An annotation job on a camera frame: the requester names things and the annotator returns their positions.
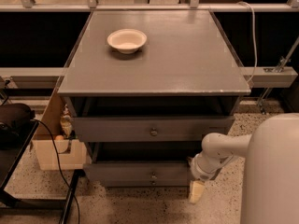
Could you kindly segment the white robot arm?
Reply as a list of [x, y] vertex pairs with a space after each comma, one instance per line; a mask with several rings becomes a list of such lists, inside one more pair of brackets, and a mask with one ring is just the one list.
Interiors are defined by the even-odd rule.
[[207, 134], [189, 161], [189, 201], [238, 157], [245, 159], [240, 224], [299, 224], [299, 114], [274, 116], [247, 135]]

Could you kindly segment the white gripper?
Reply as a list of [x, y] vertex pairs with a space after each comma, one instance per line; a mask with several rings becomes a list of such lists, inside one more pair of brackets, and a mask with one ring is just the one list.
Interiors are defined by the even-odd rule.
[[196, 154], [193, 158], [187, 157], [192, 176], [196, 179], [190, 183], [188, 200], [196, 204], [205, 191], [203, 181], [214, 180], [225, 164], [225, 158], [210, 157], [205, 152]]

